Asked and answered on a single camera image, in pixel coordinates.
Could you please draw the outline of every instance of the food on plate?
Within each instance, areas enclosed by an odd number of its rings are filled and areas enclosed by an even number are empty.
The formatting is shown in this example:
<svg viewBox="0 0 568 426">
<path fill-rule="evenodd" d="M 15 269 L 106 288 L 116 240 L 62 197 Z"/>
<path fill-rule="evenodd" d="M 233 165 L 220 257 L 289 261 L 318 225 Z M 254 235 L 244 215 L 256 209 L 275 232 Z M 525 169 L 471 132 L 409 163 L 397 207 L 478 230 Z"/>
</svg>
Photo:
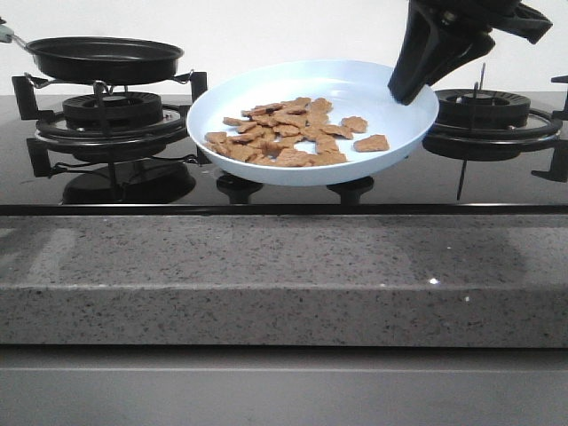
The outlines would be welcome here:
<svg viewBox="0 0 568 426">
<path fill-rule="evenodd" d="M 358 140 L 353 144 L 355 151 L 360 153 L 371 153 L 374 151 L 386 151 L 389 149 L 389 142 L 384 135 L 373 135 L 368 138 Z"/>
<path fill-rule="evenodd" d="M 324 98 L 296 98 L 241 111 L 242 118 L 224 117 L 223 124 L 234 133 L 211 131 L 205 135 L 206 147 L 240 162 L 275 167 L 326 166 L 347 162 L 337 139 L 354 139 L 353 133 L 367 132 L 367 120 L 345 117 L 339 124 L 329 122 L 333 105 Z M 315 154 L 296 149 L 298 142 L 314 143 Z M 359 152 L 385 151 L 384 135 L 356 141 Z"/>
</svg>

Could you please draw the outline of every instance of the gas stove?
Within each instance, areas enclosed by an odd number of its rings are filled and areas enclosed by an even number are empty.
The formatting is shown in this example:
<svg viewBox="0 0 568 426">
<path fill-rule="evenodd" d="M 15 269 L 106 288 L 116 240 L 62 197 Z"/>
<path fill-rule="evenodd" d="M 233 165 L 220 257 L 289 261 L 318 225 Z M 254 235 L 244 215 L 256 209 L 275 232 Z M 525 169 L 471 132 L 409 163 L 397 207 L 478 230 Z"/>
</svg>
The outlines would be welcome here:
<svg viewBox="0 0 568 426">
<path fill-rule="evenodd" d="M 191 95 L 163 99 L 101 82 L 92 95 L 36 96 L 41 79 L 13 77 L 16 99 L 1 98 L 0 212 L 568 211 L 562 92 L 438 91 L 437 122 L 402 162 L 352 182 L 291 187 L 250 182 L 207 161 L 185 130 L 207 75 L 190 74 Z"/>
</svg>

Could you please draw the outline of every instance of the white plate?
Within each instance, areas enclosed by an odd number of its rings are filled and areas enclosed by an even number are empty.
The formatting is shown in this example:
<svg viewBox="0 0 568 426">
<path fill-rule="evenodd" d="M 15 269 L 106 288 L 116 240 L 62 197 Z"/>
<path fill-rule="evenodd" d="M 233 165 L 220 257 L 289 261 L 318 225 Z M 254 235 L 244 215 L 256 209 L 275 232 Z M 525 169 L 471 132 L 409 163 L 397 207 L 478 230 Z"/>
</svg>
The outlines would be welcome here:
<svg viewBox="0 0 568 426">
<path fill-rule="evenodd" d="M 306 60 L 263 67 L 238 75 L 201 95 L 190 108 L 187 130 L 207 157 L 222 170 L 235 176 L 272 185 L 330 185 L 363 178 L 407 157 L 422 141 L 436 120 L 438 99 L 424 86 L 408 106 L 391 96 L 387 83 L 392 68 L 369 62 L 341 59 Z M 334 105 L 330 123 L 357 115 L 368 121 L 365 134 L 353 140 L 338 139 L 348 162 L 319 167 L 282 168 L 239 162 L 209 150 L 205 134 L 231 131 L 223 117 L 241 117 L 241 110 L 256 105 L 297 97 L 325 98 Z M 358 153 L 355 140 L 372 134 L 386 135 L 390 150 Z M 313 143 L 301 142 L 296 148 L 313 152 Z"/>
</svg>

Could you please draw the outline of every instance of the black glass stovetop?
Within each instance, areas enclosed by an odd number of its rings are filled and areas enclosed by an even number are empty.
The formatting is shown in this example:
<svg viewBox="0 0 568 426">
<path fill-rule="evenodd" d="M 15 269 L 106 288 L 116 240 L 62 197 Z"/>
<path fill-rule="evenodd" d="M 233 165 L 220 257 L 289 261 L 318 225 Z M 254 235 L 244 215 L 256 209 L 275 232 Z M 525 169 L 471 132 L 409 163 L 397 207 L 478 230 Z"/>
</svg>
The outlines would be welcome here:
<svg viewBox="0 0 568 426">
<path fill-rule="evenodd" d="M 524 93 L 541 110 L 562 109 L 565 93 Z M 39 98 L 57 109 L 64 97 Z M 185 99 L 175 97 L 174 102 Z M 33 121 L 20 119 L 15 97 L 0 97 L 0 213 L 82 214 L 182 212 L 200 214 L 445 213 L 498 209 L 500 212 L 568 212 L 568 142 L 496 161 L 464 161 L 433 154 L 419 146 L 409 157 L 373 176 L 332 186 L 259 185 L 226 175 L 213 164 L 168 162 L 196 154 L 190 138 L 168 144 L 156 156 L 121 165 L 133 173 L 129 195 L 120 202 L 81 201 L 91 185 L 82 168 L 52 177 L 35 177 L 27 139 Z M 561 139 L 568 139 L 568 125 Z M 49 152 L 51 164 L 81 163 L 70 154 Z M 99 170 L 103 164 L 89 166 Z M 152 185 L 137 185 L 145 174 Z"/>
</svg>

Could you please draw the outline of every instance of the speckled stone surface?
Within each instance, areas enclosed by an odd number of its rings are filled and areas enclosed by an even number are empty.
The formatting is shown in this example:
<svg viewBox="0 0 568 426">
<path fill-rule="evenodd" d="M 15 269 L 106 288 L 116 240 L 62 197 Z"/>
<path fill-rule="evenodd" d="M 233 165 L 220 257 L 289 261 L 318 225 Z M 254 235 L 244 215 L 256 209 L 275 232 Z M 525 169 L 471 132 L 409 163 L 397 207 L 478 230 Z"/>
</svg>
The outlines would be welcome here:
<svg viewBox="0 0 568 426">
<path fill-rule="evenodd" d="M 568 217 L 0 217 L 0 343 L 568 347 Z"/>
</svg>

